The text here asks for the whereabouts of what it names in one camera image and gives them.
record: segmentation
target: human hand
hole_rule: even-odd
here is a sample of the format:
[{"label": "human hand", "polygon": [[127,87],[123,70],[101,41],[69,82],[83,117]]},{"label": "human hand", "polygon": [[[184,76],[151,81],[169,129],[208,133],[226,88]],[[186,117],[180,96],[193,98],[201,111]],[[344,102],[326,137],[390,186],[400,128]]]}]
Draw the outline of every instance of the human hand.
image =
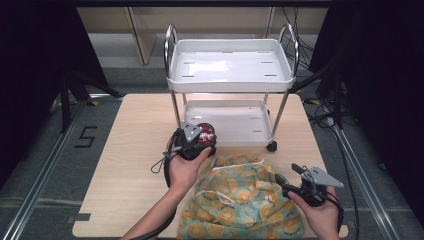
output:
[{"label": "human hand", "polygon": [[191,161],[187,161],[175,153],[176,155],[169,163],[170,189],[187,193],[196,182],[199,168],[208,158],[211,150],[211,147],[203,149],[199,156]]},{"label": "human hand", "polygon": [[[333,198],[336,196],[334,187],[327,186],[327,197]],[[337,232],[338,208],[330,201],[319,207],[309,206],[302,197],[294,192],[289,192],[289,197],[303,210],[308,221],[309,227],[321,240],[340,239]]]}]

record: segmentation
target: caster wheel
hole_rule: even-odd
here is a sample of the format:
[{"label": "caster wheel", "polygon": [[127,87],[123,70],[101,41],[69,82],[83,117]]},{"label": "caster wheel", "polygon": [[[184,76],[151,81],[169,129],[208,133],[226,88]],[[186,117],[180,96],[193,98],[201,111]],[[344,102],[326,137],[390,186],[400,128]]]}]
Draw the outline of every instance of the caster wheel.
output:
[{"label": "caster wheel", "polygon": [[277,151],[277,142],[276,141],[272,141],[272,143],[268,144],[268,146],[266,146],[266,150],[268,150],[268,152],[275,152]]}]

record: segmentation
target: white tray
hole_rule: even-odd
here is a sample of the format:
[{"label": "white tray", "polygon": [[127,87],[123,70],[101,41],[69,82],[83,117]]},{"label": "white tray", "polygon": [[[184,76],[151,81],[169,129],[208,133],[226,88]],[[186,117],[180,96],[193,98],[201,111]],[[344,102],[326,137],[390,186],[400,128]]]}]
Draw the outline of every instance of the white tray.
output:
[{"label": "white tray", "polygon": [[275,39],[180,40],[168,87],[193,92],[284,92],[295,80]]},{"label": "white tray", "polygon": [[273,140],[262,100],[190,100],[185,106],[184,121],[211,124],[217,146],[266,146]]}]

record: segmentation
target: floor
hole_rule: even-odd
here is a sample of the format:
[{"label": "floor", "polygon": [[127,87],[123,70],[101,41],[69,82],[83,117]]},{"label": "floor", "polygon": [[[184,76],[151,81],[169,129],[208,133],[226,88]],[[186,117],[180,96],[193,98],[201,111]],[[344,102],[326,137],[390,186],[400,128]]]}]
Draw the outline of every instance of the floor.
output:
[{"label": "floor", "polygon": [[[149,64],[144,66],[138,63],[130,35],[91,34],[90,38],[112,88],[122,93],[168,92],[161,36],[158,36]],[[314,36],[304,38],[313,46]],[[310,74],[300,68],[298,81]],[[317,101],[315,89],[318,85],[319,80],[297,94],[305,102],[305,112],[311,119],[328,173],[345,183],[346,187],[337,194],[345,209],[344,224],[349,227],[346,239],[424,239],[422,226],[390,175],[378,165],[378,156],[355,118],[344,116],[343,130],[329,128],[331,119],[315,121],[317,116],[331,112],[333,107],[331,99]],[[91,94],[102,93],[90,86],[87,89]],[[59,104],[28,150],[28,158],[18,165],[0,192],[0,233],[6,236],[8,230],[16,230],[15,238],[6,239],[78,239],[72,234],[72,223],[119,110],[120,100],[104,97],[89,104],[73,102],[74,121],[65,134],[60,133]],[[347,100],[343,107],[348,111]],[[90,143],[90,139],[81,138],[82,134],[93,136],[94,140]],[[26,213],[29,214],[20,211],[22,206],[28,206]]]}]

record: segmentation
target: forearm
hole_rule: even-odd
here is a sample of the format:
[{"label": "forearm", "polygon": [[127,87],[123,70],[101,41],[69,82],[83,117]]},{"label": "forearm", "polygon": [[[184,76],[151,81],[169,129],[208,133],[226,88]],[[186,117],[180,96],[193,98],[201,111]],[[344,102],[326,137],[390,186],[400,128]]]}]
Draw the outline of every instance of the forearm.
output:
[{"label": "forearm", "polygon": [[170,188],[121,239],[139,237],[160,227],[171,216],[185,194],[185,190]]}]

